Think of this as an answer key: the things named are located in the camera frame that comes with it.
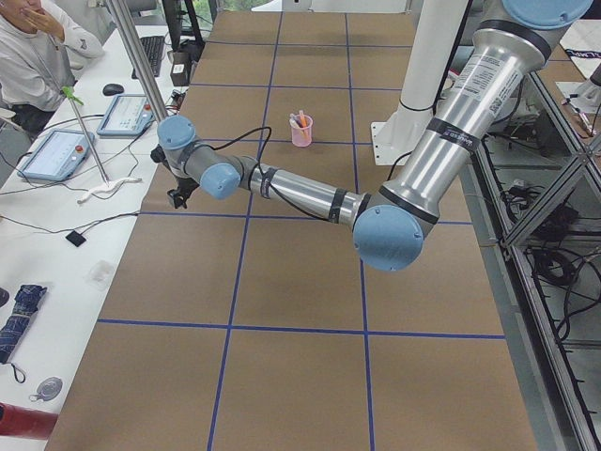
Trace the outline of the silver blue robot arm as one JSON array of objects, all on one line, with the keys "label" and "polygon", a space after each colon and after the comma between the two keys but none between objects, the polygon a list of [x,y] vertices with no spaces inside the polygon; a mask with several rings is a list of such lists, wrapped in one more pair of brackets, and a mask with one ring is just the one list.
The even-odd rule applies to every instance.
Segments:
[{"label": "silver blue robot arm", "polygon": [[474,32],[474,51],[428,122],[401,172],[375,194],[354,194],[263,164],[230,157],[203,142],[183,116],[158,127],[153,161],[177,179],[175,207],[201,189],[225,199],[243,188],[278,198],[304,214],[349,226],[361,260],[399,271],[421,253],[439,220],[439,202],[524,76],[540,70],[587,1],[494,1]]}]

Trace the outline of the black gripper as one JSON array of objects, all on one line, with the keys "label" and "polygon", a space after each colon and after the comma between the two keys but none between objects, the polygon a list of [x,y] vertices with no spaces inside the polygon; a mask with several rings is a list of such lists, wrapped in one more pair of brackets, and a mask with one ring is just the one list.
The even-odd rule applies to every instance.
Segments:
[{"label": "black gripper", "polygon": [[187,201],[197,189],[197,182],[191,178],[175,176],[177,187],[167,191],[170,205],[174,209],[187,209]]}]

